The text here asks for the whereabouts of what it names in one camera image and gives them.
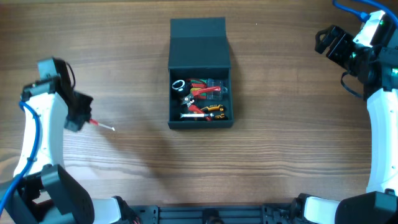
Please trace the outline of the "orange black pliers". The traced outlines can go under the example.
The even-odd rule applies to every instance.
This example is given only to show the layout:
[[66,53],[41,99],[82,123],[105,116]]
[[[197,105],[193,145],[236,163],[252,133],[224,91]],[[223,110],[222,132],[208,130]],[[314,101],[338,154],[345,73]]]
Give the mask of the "orange black pliers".
[[209,115],[205,118],[207,121],[228,119],[224,113],[225,110],[223,105],[210,105],[201,109],[202,112]]

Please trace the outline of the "black round tape measure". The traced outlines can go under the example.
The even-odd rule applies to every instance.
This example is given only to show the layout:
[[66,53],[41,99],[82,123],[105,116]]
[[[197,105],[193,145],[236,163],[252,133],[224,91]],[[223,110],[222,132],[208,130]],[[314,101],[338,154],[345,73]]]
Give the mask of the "black round tape measure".
[[190,93],[190,82],[185,80],[176,80],[171,85],[173,91],[180,95],[186,96]]

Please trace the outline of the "dark green box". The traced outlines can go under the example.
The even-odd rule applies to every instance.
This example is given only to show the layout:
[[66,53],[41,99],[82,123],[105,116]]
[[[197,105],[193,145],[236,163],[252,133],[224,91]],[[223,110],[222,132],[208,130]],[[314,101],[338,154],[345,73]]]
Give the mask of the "dark green box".
[[[231,60],[223,17],[171,19],[169,47],[169,121],[170,129],[230,128],[234,122]],[[194,113],[181,105],[182,98],[171,85],[176,80],[223,80],[228,92],[222,100],[199,100],[194,104],[202,109],[223,105],[226,120],[207,121],[205,118],[183,118],[180,114]]]

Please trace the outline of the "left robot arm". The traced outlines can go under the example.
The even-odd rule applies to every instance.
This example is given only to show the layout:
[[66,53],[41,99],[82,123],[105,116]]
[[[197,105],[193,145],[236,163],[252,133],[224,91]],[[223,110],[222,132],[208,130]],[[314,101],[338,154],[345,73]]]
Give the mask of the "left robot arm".
[[1,184],[1,210],[15,223],[132,223],[135,214],[120,197],[92,199],[64,168],[64,130],[97,123],[92,97],[75,90],[68,62],[50,57],[37,66],[39,80],[22,89],[22,152],[13,179]]

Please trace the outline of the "clear case coloured screwdrivers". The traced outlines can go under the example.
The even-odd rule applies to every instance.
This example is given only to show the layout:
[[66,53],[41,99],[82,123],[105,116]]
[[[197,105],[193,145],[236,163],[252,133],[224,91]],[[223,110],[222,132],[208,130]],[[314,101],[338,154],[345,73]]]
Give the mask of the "clear case coloured screwdrivers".
[[188,79],[188,82],[190,84],[190,91],[197,91],[201,90],[204,88],[210,88],[210,87],[215,87],[219,86],[221,88],[220,91],[211,91],[207,93],[201,93],[198,96],[196,96],[197,99],[199,100],[222,100],[224,94],[227,94],[228,89],[226,85],[224,84],[223,80],[215,80],[212,78],[208,79]]

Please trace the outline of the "silver socket wrench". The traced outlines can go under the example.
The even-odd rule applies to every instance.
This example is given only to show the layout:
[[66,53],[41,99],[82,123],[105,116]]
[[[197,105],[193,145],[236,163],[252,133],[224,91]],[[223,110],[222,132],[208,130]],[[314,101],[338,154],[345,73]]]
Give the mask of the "silver socket wrench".
[[187,114],[180,114],[180,119],[183,118],[213,118],[215,115],[213,113],[206,114],[206,113],[187,113]]

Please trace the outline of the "red handled cutters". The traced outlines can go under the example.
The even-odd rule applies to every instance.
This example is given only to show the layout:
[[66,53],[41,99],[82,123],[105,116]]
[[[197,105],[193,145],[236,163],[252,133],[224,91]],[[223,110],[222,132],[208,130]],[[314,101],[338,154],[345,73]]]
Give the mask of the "red handled cutters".
[[202,88],[200,90],[195,90],[195,91],[189,93],[187,96],[184,96],[182,98],[181,105],[185,105],[189,111],[194,112],[194,115],[204,115],[204,112],[194,104],[195,98],[198,95],[201,95],[202,93],[209,93],[209,92],[214,92],[214,91],[220,92],[221,87],[213,86],[213,87],[208,87],[208,88]]

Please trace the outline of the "black red screwdriver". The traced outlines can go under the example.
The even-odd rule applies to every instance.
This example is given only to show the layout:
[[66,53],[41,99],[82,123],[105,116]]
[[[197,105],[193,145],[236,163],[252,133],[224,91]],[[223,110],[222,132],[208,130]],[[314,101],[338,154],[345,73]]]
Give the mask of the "black red screwdriver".
[[105,125],[105,124],[103,124],[103,123],[100,123],[100,122],[98,122],[98,121],[95,120],[95,119],[90,119],[90,120],[89,120],[89,123],[92,124],[92,125],[95,125],[95,126],[99,126],[99,127],[102,127],[102,128],[106,128],[106,129],[110,129],[110,130],[112,130],[112,131],[115,131],[115,128],[114,128],[114,127]]

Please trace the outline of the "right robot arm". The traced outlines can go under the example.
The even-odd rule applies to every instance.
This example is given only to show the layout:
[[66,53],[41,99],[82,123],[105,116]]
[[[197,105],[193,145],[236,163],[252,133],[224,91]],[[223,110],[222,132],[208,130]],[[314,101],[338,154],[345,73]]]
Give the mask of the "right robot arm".
[[300,194],[289,210],[291,223],[397,223],[397,16],[372,2],[376,12],[349,10],[363,26],[351,35],[330,26],[315,36],[315,51],[363,85],[352,95],[366,102],[371,122],[371,171],[365,194],[328,200]]

